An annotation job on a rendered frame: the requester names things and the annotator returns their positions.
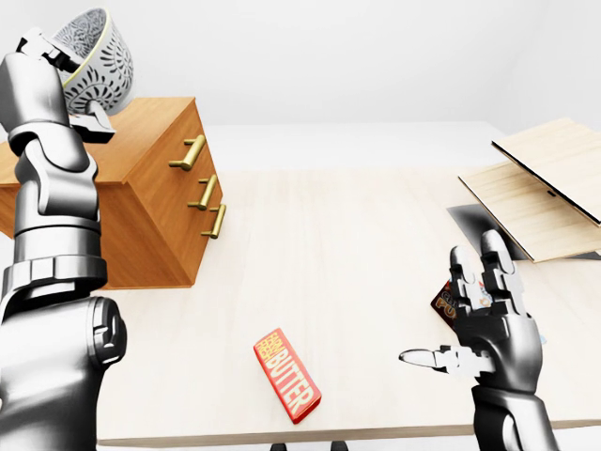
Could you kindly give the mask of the brown printed food box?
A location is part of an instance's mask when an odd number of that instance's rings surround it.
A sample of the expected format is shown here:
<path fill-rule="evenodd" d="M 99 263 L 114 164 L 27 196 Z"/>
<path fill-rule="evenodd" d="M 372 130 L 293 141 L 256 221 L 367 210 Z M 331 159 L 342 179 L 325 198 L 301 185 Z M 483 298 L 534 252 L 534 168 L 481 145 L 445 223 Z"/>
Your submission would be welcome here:
<path fill-rule="evenodd" d="M 517 342 L 534 343 L 539 341 L 545 345 L 547 340 L 539 334 L 535 321 L 525 311 L 522 294 L 523 287 L 516 283 L 517 290 L 511 290 L 511 285 L 501 288 L 494 294 L 488 286 L 478 283 L 481 290 L 479 306 L 483 309 L 492 309 L 490 319 L 476 322 L 473 334 L 481 336 L 481 340 L 500 343 L 514 339 Z M 459 341 L 466 346 L 468 343 L 468 330 L 457 329 L 456 322 L 459 311 L 459 300 L 452 295 L 451 281 L 447 281 L 438 295 L 431 302 L 432 308 L 440 317 L 456 331 Z"/>

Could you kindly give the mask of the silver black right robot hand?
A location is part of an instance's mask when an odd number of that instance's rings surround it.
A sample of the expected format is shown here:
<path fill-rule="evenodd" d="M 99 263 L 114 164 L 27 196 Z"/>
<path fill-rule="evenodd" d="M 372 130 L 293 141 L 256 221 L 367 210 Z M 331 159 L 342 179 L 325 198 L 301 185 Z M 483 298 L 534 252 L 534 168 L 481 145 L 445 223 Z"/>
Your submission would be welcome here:
<path fill-rule="evenodd" d="M 464 249 L 450 254 L 450 288 L 456 301 L 457 346 L 405 350 L 399 359 L 448 374 L 470 375 L 483 386 L 533 394 L 542 368 L 540 334 L 523 300 L 524 288 L 501 235 L 481 238 L 481 278 Z"/>

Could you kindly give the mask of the red butter box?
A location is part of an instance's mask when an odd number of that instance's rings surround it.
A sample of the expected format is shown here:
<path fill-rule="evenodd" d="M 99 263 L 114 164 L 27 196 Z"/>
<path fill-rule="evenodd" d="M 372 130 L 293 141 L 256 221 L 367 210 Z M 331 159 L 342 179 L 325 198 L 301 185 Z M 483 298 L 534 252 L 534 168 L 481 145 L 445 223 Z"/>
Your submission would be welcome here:
<path fill-rule="evenodd" d="M 321 402 L 322 393 L 281 328 L 253 345 L 254 356 L 293 425 Z"/>

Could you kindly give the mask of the white grey patterned bowl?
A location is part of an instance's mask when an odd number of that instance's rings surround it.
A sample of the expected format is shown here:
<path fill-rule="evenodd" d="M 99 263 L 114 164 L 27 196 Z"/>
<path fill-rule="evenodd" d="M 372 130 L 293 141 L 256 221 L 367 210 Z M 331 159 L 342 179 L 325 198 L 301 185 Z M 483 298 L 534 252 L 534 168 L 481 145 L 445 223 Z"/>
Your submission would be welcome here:
<path fill-rule="evenodd" d="M 59 73 L 70 113 L 83 114 L 89 101 L 97 101 L 112 116 L 130 103 L 134 75 L 131 52 L 106 8 L 81 13 L 53 39 L 83 60 L 75 72 Z"/>

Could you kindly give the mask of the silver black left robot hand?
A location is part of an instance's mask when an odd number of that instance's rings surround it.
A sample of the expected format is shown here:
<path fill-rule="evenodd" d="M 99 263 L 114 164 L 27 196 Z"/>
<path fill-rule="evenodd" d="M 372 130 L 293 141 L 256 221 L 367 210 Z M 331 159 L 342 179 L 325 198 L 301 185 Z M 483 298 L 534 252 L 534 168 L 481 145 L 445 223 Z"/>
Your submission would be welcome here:
<path fill-rule="evenodd" d="M 58 72 L 74 73 L 84 60 L 34 27 L 24 33 L 14 53 L 0 63 L 0 125 L 6 132 L 29 122 L 71 126 L 83 141 L 106 144 L 115 135 L 107 113 L 88 101 L 82 114 L 67 110 Z"/>

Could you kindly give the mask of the wooden cabinet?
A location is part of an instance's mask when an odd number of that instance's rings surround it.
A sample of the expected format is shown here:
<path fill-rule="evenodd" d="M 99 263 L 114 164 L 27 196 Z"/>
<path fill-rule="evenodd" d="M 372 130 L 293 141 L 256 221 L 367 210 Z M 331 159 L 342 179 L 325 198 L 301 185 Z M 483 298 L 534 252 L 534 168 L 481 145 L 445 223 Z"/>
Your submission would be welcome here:
<path fill-rule="evenodd" d="M 132 120 L 124 113 L 127 108 L 111 117 L 116 134 L 109 143 L 85 147 L 99 168 L 95 180 L 100 198 L 98 247 L 107 263 L 106 286 L 111 289 L 190 287 L 173 250 L 127 182 L 136 159 L 128 132 Z"/>

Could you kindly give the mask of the wooden cabinet drawer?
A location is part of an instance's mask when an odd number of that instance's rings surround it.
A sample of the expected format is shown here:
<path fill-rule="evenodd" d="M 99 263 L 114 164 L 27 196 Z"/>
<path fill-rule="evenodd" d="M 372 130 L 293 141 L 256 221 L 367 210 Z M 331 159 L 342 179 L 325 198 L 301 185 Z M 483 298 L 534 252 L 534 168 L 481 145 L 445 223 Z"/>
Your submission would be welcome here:
<path fill-rule="evenodd" d="M 139 178 L 140 197 L 170 249 L 195 259 L 220 226 L 222 191 L 202 131 L 169 132 Z"/>
<path fill-rule="evenodd" d="M 172 169 L 176 176 L 176 190 L 171 202 L 173 208 L 169 220 L 169 229 L 171 233 L 172 246 L 187 277 L 186 284 L 191 286 L 195 283 L 198 268 L 200 266 L 209 237 L 202 236 L 201 232 L 211 230 L 216 216 L 215 212 L 209 212 L 209 208 L 219 207 L 222 200 L 222 189 L 219 179 L 210 198 L 207 210 L 198 210 L 189 208 L 187 203 L 198 201 L 205 189 L 204 184 L 198 180 L 209 178 L 216 174 L 213 163 L 197 162 L 189 172 L 181 169 Z"/>
<path fill-rule="evenodd" d="M 219 202 L 219 183 L 193 97 L 136 99 L 124 111 L 136 151 L 127 174 L 160 225 Z"/>

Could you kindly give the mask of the pale wooden board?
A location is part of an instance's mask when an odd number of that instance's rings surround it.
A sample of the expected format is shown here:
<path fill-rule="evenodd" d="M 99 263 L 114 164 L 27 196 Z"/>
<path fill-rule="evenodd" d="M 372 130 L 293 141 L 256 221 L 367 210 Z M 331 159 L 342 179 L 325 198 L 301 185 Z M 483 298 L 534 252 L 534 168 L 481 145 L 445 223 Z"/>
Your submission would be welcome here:
<path fill-rule="evenodd" d="M 601 227 L 515 164 L 479 168 L 459 179 L 531 261 L 601 257 Z"/>
<path fill-rule="evenodd" d="M 601 132 L 560 118 L 492 145 L 601 227 Z"/>

